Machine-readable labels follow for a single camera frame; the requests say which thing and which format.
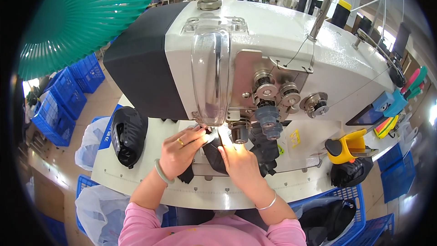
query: control panel screen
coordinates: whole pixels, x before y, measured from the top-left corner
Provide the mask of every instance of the control panel screen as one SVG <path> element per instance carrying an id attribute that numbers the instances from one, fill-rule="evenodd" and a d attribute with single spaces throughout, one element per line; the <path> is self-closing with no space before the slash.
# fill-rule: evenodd
<path id="1" fill-rule="evenodd" d="M 384 118 L 384 113 L 376 111 L 372 105 L 368 105 L 346 125 L 374 125 Z"/>

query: woman's hand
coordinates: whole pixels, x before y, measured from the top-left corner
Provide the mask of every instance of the woman's hand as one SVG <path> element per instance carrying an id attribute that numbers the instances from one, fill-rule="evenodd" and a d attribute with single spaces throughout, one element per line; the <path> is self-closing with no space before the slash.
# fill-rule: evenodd
<path id="1" fill-rule="evenodd" d="M 184 129 L 164 140 L 160 167 L 169 180 L 179 176 L 190 166 L 196 151 L 208 141 L 209 136 L 205 132 L 204 128 L 197 126 Z"/>
<path id="2" fill-rule="evenodd" d="M 223 146 L 219 146 L 221 157 L 226 166 L 226 171 L 232 182 L 246 195 L 251 195 L 253 190 L 266 184 L 261 176 L 258 161 L 254 153 L 248 151 L 244 145 L 233 144 L 224 127 L 219 127 L 218 133 Z"/>

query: blue label sticker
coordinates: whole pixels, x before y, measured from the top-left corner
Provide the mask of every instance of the blue label sticker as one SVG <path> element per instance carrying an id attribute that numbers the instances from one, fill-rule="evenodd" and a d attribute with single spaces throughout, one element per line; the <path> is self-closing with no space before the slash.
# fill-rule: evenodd
<path id="1" fill-rule="evenodd" d="M 120 107 L 123 107 L 122 105 L 117 104 L 117 106 L 114 109 L 114 112 L 119 109 Z M 100 142 L 99 150 L 101 149 L 107 149 L 109 148 L 109 145 L 111 145 L 111 123 L 112 123 L 112 117 L 114 116 L 114 112 L 112 112 L 112 116 L 109 119 L 109 123 L 106 126 L 105 133 L 103 134 L 102 141 Z"/>

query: pink sleeve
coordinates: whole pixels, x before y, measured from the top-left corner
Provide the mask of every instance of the pink sleeve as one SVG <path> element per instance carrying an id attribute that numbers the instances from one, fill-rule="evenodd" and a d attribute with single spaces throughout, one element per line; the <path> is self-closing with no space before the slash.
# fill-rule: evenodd
<path id="1" fill-rule="evenodd" d="M 305 233 L 297 219 L 284 219 L 271 225 L 267 238 L 276 246 L 306 246 Z"/>
<path id="2" fill-rule="evenodd" d="M 124 238 L 129 238 L 139 232 L 144 232 L 144 230 L 161 228 L 161 224 L 154 210 L 141 207 L 131 202 L 128 204 L 128 207 L 126 207 L 125 213 L 126 217 L 124 218 L 119 243 L 122 242 Z"/>

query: pink shirt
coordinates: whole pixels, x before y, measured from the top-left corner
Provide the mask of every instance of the pink shirt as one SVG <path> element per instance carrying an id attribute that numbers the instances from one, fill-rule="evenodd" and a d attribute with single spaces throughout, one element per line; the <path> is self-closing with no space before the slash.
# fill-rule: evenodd
<path id="1" fill-rule="evenodd" d="M 216 217 L 201 225 L 161 228 L 155 211 L 131 202 L 126 208 L 123 245 L 154 246 L 306 246 L 305 233 L 296 219 L 262 228 L 236 216 Z"/>

